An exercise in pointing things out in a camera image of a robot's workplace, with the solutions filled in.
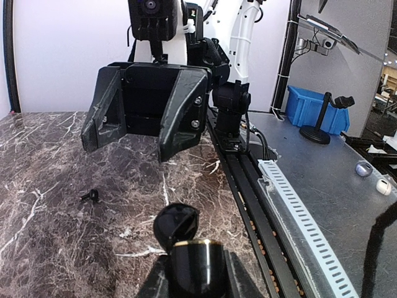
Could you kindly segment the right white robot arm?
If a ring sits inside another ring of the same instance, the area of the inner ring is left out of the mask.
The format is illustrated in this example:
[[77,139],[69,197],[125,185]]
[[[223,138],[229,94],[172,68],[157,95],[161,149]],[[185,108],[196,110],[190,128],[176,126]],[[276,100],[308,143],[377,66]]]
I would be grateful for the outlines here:
[[101,68],[81,130],[93,152],[126,134],[158,138],[162,162],[199,144],[213,104],[223,148],[245,152],[248,54],[260,1],[129,1],[135,46]]

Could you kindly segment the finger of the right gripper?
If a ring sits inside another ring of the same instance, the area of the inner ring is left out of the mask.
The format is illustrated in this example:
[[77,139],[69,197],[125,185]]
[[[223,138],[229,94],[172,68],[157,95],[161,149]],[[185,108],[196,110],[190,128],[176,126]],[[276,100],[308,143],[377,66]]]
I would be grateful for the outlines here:
[[178,72],[160,122],[160,162],[199,144],[204,129],[207,83],[207,71],[202,68],[183,68]]
[[97,75],[94,97],[81,130],[86,152],[94,152],[127,134],[120,68],[106,66]]

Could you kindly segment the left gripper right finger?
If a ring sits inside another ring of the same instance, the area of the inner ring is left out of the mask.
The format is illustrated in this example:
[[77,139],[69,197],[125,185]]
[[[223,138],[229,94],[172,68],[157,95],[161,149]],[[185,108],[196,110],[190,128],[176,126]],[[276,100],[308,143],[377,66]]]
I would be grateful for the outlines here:
[[236,253],[225,250],[227,298],[260,298],[263,295]]

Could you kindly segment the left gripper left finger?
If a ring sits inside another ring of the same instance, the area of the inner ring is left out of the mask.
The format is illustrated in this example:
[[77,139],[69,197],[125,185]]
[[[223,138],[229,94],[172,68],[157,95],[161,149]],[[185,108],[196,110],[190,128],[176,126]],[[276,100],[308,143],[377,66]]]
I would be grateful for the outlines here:
[[138,298],[168,298],[167,256],[159,256],[154,262],[144,283],[138,291]]

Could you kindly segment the black charging case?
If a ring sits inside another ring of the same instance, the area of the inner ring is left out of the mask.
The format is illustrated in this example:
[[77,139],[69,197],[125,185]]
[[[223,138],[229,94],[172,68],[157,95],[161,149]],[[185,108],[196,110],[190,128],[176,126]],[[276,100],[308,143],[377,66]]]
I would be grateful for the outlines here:
[[166,276],[171,297],[224,297],[224,246],[212,239],[195,238],[200,212],[191,205],[164,207],[153,224],[154,236],[167,253]]

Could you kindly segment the black earbud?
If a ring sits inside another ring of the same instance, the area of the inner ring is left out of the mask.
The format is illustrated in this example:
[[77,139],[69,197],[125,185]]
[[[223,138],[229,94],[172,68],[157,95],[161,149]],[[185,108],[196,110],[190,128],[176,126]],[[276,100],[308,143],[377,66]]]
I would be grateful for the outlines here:
[[87,194],[81,196],[81,201],[91,200],[92,202],[99,202],[99,192],[97,189],[91,189]]

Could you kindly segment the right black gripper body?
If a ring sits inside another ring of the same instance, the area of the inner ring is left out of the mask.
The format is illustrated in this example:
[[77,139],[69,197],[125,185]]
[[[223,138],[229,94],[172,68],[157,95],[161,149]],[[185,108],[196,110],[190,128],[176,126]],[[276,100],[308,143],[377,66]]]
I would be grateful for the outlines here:
[[113,62],[120,68],[123,105],[127,133],[159,137],[160,122],[178,72],[183,68],[202,68],[207,71],[207,99],[212,86],[209,68],[138,62]]

